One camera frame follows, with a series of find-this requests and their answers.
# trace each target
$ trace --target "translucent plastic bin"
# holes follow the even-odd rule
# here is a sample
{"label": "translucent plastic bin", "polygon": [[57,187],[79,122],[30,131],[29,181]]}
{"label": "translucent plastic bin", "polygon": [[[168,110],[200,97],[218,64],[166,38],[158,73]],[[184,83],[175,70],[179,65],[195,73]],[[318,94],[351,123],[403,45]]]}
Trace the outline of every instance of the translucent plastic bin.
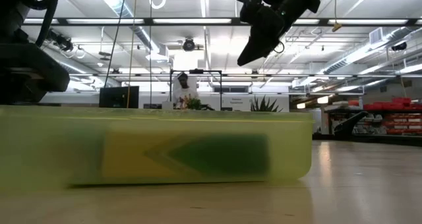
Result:
{"label": "translucent plastic bin", "polygon": [[0,107],[0,188],[298,179],[308,113]]}

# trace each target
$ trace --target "person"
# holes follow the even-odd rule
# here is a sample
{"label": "person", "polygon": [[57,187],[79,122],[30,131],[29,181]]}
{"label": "person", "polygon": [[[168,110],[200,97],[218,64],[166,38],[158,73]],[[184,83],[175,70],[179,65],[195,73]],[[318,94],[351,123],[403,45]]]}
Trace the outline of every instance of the person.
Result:
{"label": "person", "polygon": [[177,77],[181,88],[173,92],[171,100],[178,109],[184,108],[184,102],[187,98],[198,98],[198,92],[187,84],[188,78],[184,72]]}

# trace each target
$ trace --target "white shirt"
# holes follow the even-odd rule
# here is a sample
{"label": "white shirt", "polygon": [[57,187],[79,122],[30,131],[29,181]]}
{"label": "white shirt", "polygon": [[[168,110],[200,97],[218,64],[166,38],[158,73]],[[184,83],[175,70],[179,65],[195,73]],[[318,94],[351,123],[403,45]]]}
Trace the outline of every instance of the white shirt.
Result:
{"label": "white shirt", "polygon": [[198,92],[192,90],[191,88],[181,88],[173,92],[173,97],[171,98],[172,102],[176,104],[176,107],[180,107],[183,103],[182,100],[185,99],[185,96],[189,98],[198,98]]}

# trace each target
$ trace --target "floor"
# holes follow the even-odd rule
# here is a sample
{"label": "floor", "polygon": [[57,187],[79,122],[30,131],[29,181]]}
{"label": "floor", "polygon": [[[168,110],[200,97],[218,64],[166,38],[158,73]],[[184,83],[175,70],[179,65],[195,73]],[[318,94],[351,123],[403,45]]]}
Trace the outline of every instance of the floor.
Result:
{"label": "floor", "polygon": [[421,223],[422,149],[314,142],[288,184],[177,184],[0,197],[9,223]]}

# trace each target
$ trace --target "black monitor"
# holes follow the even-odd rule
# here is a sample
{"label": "black monitor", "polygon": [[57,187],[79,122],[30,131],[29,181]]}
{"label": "black monitor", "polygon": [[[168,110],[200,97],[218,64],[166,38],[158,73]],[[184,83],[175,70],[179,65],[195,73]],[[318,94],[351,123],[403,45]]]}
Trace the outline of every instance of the black monitor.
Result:
{"label": "black monitor", "polygon": [[[139,108],[139,86],[131,86],[129,108]],[[102,108],[128,108],[128,87],[102,88],[100,90],[100,104]]]}

